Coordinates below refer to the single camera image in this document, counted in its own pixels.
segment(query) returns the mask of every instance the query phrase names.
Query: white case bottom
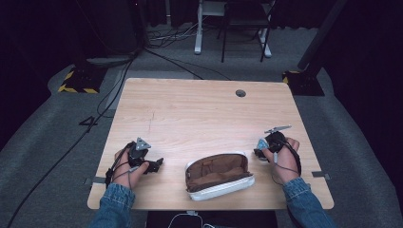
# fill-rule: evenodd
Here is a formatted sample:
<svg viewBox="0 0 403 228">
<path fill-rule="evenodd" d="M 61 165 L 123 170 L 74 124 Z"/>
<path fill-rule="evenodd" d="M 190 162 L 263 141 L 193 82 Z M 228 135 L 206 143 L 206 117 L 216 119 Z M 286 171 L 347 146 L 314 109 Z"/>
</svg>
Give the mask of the white case bottom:
<svg viewBox="0 0 403 228">
<path fill-rule="evenodd" d="M 192 200 L 208 200 L 214 197 L 222 196 L 231 192 L 235 192 L 241 189 L 252 186 L 255 183 L 255 177 L 250 176 L 241 180 L 235 180 L 232 182 L 223 183 L 217 186 L 203 189 L 199 192 L 189 193 Z"/>
</svg>

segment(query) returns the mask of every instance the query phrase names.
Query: hand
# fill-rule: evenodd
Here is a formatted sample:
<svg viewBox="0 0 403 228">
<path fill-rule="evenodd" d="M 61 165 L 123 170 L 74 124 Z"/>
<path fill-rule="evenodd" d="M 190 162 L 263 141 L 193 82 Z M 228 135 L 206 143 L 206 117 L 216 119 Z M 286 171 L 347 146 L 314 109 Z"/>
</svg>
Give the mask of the hand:
<svg viewBox="0 0 403 228">
<path fill-rule="evenodd" d="M 291 138 L 286 138 L 286 140 L 296 151 L 298 151 L 298 141 Z M 287 146 L 283 146 L 278 152 L 278 165 L 275 165 L 274 154 L 270 150 L 263 148 L 261 151 L 263 152 L 264 156 L 266 156 L 266 158 L 270 161 L 270 163 L 275 166 L 274 170 L 283 183 L 299 177 L 299 174 L 297 172 L 298 169 L 296 160 Z"/>
<path fill-rule="evenodd" d="M 129 172 L 128 170 L 131 168 L 128 164 L 128 156 L 127 153 L 129 148 L 124 152 L 121 159 L 116 164 L 115 173 L 113 174 L 114 183 L 118 183 L 128 189 L 133 190 L 139 181 L 140 177 L 143 175 L 145 170 L 148 168 L 149 163 L 144 162 L 138 169 L 133 172 Z M 115 160 L 118 158 L 121 151 L 115 154 Z"/>
</svg>

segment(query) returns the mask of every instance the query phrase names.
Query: wooden table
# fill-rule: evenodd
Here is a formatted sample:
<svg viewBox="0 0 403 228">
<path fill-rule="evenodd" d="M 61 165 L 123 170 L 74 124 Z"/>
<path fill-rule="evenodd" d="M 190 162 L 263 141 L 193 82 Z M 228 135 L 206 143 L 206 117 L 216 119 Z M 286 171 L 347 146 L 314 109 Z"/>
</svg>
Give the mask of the wooden table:
<svg viewBox="0 0 403 228">
<path fill-rule="evenodd" d="M 245 97 L 238 97 L 242 89 Z M 114 154 L 141 137 L 151 144 L 147 160 L 164 158 L 158 173 L 144 175 L 136 186 L 135 209 L 142 210 L 273 210 L 286 207 L 281 186 L 272 181 L 270 165 L 253 153 L 265 130 L 290 124 L 284 135 L 300 141 L 302 177 L 322 206 L 334 206 L 314 149 L 288 85 L 283 83 L 127 79 L 96 173 L 104 177 Z M 223 152 L 244 151 L 253 186 L 205 201 L 185 191 L 188 162 Z M 94 183 L 88 207 L 99 208 L 106 187 Z"/>
</svg>

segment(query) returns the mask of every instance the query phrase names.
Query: cable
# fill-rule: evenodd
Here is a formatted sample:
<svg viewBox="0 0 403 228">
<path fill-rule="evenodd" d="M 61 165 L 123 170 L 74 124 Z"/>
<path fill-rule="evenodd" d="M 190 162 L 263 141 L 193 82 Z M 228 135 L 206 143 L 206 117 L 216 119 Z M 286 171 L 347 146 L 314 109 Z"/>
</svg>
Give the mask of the cable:
<svg viewBox="0 0 403 228">
<path fill-rule="evenodd" d="M 120 174 L 120 175 L 118 175 L 116 178 L 114 178 L 114 180 L 116 180 L 116 179 L 118 179 L 119 177 L 121 177 L 121 176 L 123 176 L 124 174 L 129 174 L 130 173 L 130 171 L 125 171 L 124 173 L 122 173 L 122 174 Z"/>
<path fill-rule="evenodd" d="M 151 50 L 148 50 L 148 49 L 146 49 L 146 48 L 145 48 L 144 50 L 145 50 L 146 52 L 150 53 L 150 54 L 153 54 L 153 55 L 158 56 L 158 57 L 160 57 L 160 58 L 162 58 L 162 59 L 165 59 L 166 61 L 168 61 L 168 62 L 170 62 L 170 63 L 172 63 L 172 64 L 174 64 L 174 65 L 176 65 L 176 66 L 178 66 L 178 67 L 180 67 L 180 68 L 182 68 L 182 69 L 184 69 L 184 70 L 186 70 L 187 72 L 193 74 L 194 76 L 198 77 L 198 78 L 201 79 L 201 80 L 204 80 L 204 79 L 203 79 L 200 75 L 198 75 L 198 74 L 196 74 L 196 73 L 190 71 L 189 69 L 187 69 L 187 68 L 185 68 L 185 67 L 183 67 L 183 66 L 181 66 L 181 65 L 178 65 L 178 64 L 175 63 L 174 61 L 181 62 L 181 63 L 188 64 L 188 65 L 195 66 L 195 67 L 204 68 L 204 69 L 207 69 L 207 70 L 211 70 L 211 71 L 213 71 L 213 72 L 216 72 L 216 73 L 220 74 L 222 77 L 224 77 L 224 78 L 227 79 L 228 81 L 232 81 L 230 78 L 228 78 L 227 76 L 223 75 L 222 73 L 216 71 L 215 69 L 208 68 L 208 67 L 204 67 L 204 66 L 199 66 L 199 65 L 195 65 L 195 64 L 191 64 L 191 63 L 187 63 L 187 62 L 185 62 L 185 61 L 178 60 L 178 59 L 168 58 L 168 57 L 165 57 L 165 56 L 160 55 L 160 54 L 158 54 L 158 53 L 155 53 L 155 52 L 153 52 L 153 51 L 151 51 Z"/>
<path fill-rule="evenodd" d="M 195 65 L 195 64 L 191 64 L 191 63 L 187 63 L 187 62 L 185 62 L 185 61 L 178 60 L 178 59 L 172 59 L 172 58 L 168 58 L 168 57 L 166 57 L 166 58 L 167 58 L 167 59 L 170 59 L 170 60 L 172 60 L 172 61 L 181 62 L 181 63 L 183 63 L 183 64 L 188 64 L 188 65 L 191 65 L 191 66 L 195 66 L 195 67 L 200 67 L 200 68 L 203 68 L 203 69 L 211 70 L 211 71 L 213 71 L 213 72 L 216 72 L 216 73 L 220 74 L 222 77 L 224 77 L 224 78 L 227 79 L 228 81 L 232 81 L 230 78 L 228 78 L 227 76 L 223 75 L 222 73 L 216 71 L 215 69 L 208 68 L 208 67 L 204 67 L 204 66 L 199 66 L 199 65 Z"/>
<path fill-rule="evenodd" d="M 185 67 L 183 67 L 183 66 L 181 66 L 181 65 L 179 65 L 179 64 L 177 64 L 177 63 L 175 63 L 175 62 L 173 62 L 173 61 L 171 61 L 169 58 L 166 58 L 166 57 L 163 56 L 163 55 L 157 54 L 157 53 L 155 53 L 155 52 L 153 52 L 153 51 L 151 51 L 151 50 L 149 50 L 149 49 L 147 49 L 147 48 L 145 48 L 144 50 L 145 50 L 146 52 L 152 54 L 152 55 L 155 55 L 155 56 L 158 56 L 158 57 L 160 57 L 160 58 L 162 58 L 162 59 L 165 59 L 166 61 L 168 61 L 168 62 L 170 62 L 170 63 L 172 63 L 172 64 L 174 64 L 174 65 L 176 65 L 176 66 L 178 66 L 178 67 L 180 67 L 180 68 L 182 68 L 182 69 L 184 69 L 184 70 L 186 70 L 187 72 L 189 72 L 189 73 L 193 74 L 194 76 L 198 77 L 200 80 L 204 80 L 201 76 L 199 76 L 199 75 L 197 75 L 196 73 L 194 73 L 194 72 L 188 70 L 187 68 L 185 68 Z"/>
<path fill-rule="evenodd" d="M 296 159 L 297 168 L 298 168 L 298 170 L 299 170 L 299 168 L 300 168 L 300 163 L 299 163 L 299 161 L 298 161 L 297 158 L 296 158 L 297 151 L 293 148 L 293 146 L 291 146 L 291 144 L 290 144 L 289 142 L 283 142 L 283 141 L 281 141 L 281 140 L 278 140 L 278 141 L 279 141 L 282 145 L 285 145 L 285 146 L 290 150 L 291 154 L 292 154 L 292 155 L 294 156 L 294 158 Z M 294 169 L 287 168 L 287 167 L 284 167 L 284 166 L 282 166 L 282 165 L 279 165 L 279 164 L 278 164 L 277 155 L 278 155 L 278 152 L 275 152 L 275 153 L 274 153 L 274 164 L 275 164 L 275 166 L 278 166 L 279 168 L 282 168 L 282 169 L 285 169 L 285 170 L 288 170 L 288 171 L 297 173 L 297 174 L 300 176 L 300 173 L 299 173 L 297 170 L 294 170 Z M 273 176 L 274 173 L 275 173 L 275 169 L 274 169 L 274 166 L 272 166 L 272 180 L 273 180 L 274 183 L 276 183 L 276 184 L 282 186 L 283 184 L 281 184 L 281 183 L 279 183 L 279 182 L 277 182 L 277 181 L 275 180 L 275 178 L 274 178 L 274 176 Z"/>
<path fill-rule="evenodd" d="M 215 228 L 215 226 L 205 223 L 202 228 Z"/>
<path fill-rule="evenodd" d="M 186 29 L 186 30 L 184 31 L 184 33 L 179 33 L 179 32 L 176 31 L 174 34 L 171 34 L 171 35 L 170 35 L 169 32 L 172 31 L 172 29 L 170 29 L 170 30 L 166 33 L 166 35 L 164 35 L 164 36 L 148 37 L 148 39 L 149 39 L 150 41 L 156 41 L 156 40 L 160 40 L 160 39 L 161 39 L 162 41 L 161 41 L 161 43 L 160 43 L 159 45 L 148 45 L 147 47 L 148 47 L 148 48 L 166 48 L 166 47 L 170 46 L 171 44 L 173 44 L 173 43 L 176 42 L 176 41 L 185 40 L 185 39 L 189 38 L 190 36 L 196 35 L 196 33 L 189 34 L 189 35 L 187 35 L 186 33 L 189 32 L 189 31 L 191 31 L 191 30 L 194 30 L 197 25 L 198 25 L 198 23 L 194 24 L 192 27 Z"/>
<path fill-rule="evenodd" d="M 190 215 L 190 214 L 185 214 L 185 213 L 183 213 L 183 214 L 178 214 L 178 215 L 176 215 L 174 218 L 172 218 L 172 219 L 171 219 L 171 222 L 169 222 L 168 228 L 171 227 L 172 222 L 175 220 L 175 218 L 177 218 L 177 217 L 179 217 L 179 216 L 199 217 L 199 218 L 201 219 L 201 228 L 203 227 L 203 225 L 202 225 L 202 217 L 201 217 L 201 216 L 199 216 L 199 215 L 197 215 L 197 214 L 196 214 L 196 215 Z"/>
<path fill-rule="evenodd" d="M 127 164 L 127 163 L 128 163 L 128 161 L 119 164 L 118 166 L 116 166 L 115 170 L 118 169 L 119 167 L 121 167 L 122 165 Z"/>
<path fill-rule="evenodd" d="M 122 86 L 123 86 L 123 84 L 125 82 L 125 75 L 126 75 L 126 74 L 124 74 L 125 68 L 126 68 L 126 66 L 121 70 L 121 77 L 119 78 L 118 82 L 115 83 L 115 85 L 110 89 L 110 91 L 98 103 L 98 106 L 97 106 L 98 115 L 102 115 L 103 117 L 106 117 L 106 118 L 113 118 L 113 116 L 105 116 L 104 114 L 101 114 L 99 109 L 100 109 L 101 103 L 112 93 L 112 91 L 115 89 L 115 87 L 118 85 L 118 83 L 120 83 L 121 85 L 119 86 L 118 91 L 115 94 L 115 97 L 113 98 L 112 102 L 110 102 L 110 103 L 112 104 L 113 101 L 115 101 L 115 99 L 118 97 L 119 91 L 122 89 Z"/>
<path fill-rule="evenodd" d="M 127 67 L 125 69 L 125 75 L 127 74 L 127 70 L 130 67 L 131 63 L 133 63 L 132 59 L 130 61 L 130 63 L 127 64 Z M 107 108 L 101 113 L 101 115 L 99 115 L 94 122 L 92 122 L 88 128 L 83 132 L 83 134 L 78 138 L 78 140 L 68 149 L 68 151 L 55 163 L 53 164 L 50 169 L 47 171 L 47 173 L 40 179 L 38 180 L 35 185 L 29 190 L 29 192 L 27 193 L 27 195 L 23 198 L 23 200 L 20 202 L 20 204 L 18 205 L 17 209 L 14 211 L 14 213 L 12 214 L 12 217 L 9 221 L 9 224 L 7 225 L 8 228 L 11 227 L 12 223 L 15 220 L 15 217 L 18 215 L 18 212 L 21 210 L 22 206 L 24 205 L 24 203 L 27 201 L 27 199 L 29 198 L 29 196 L 33 193 L 33 191 L 35 191 L 35 189 L 39 186 L 39 184 L 42 183 L 42 181 L 50 174 L 51 171 L 53 171 L 53 169 L 72 151 L 72 149 L 83 139 L 83 137 L 86 135 L 86 133 L 92 128 L 92 126 L 94 126 L 100 119 L 101 117 L 105 114 L 105 112 L 110 108 L 110 106 L 112 105 L 112 103 L 115 101 L 116 96 L 113 98 L 112 102 L 107 106 Z"/>
<path fill-rule="evenodd" d="M 89 59 L 87 60 L 90 64 L 99 67 L 99 68 L 111 68 L 111 67 L 118 67 L 121 65 L 125 65 L 127 63 L 129 63 L 132 59 L 136 58 L 136 56 L 133 55 L 129 55 L 127 56 L 127 58 L 123 59 L 123 60 L 118 60 L 118 61 L 108 61 L 108 62 L 104 62 L 104 63 L 97 63 L 94 61 L 94 59 Z"/>
</svg>

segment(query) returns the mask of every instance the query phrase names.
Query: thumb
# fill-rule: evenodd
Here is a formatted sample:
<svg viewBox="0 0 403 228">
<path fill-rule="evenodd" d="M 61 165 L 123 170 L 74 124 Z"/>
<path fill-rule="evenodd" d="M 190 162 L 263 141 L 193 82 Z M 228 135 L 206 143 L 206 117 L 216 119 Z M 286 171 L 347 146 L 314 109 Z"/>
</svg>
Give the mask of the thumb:
<svg viewBox="0 0 403 228">
<path fill-rule="evenodd" d="M 269 162 L 273 162 L 273 153 L 267 149 L 267 148 L 262 148 L 261 152 L 263 152 L 264 156 L 269 160 Z"/>
<path fill-rule="evenodd" d="M 140 177 L 143 175 L 145 170 L 148 168 L 148 161 L 144 162 L 142 165 L 139 166 L 133 173 L 130 174 L 130 185 L 134 187 L 137 182 L 139 181 Z"/>
</svg>

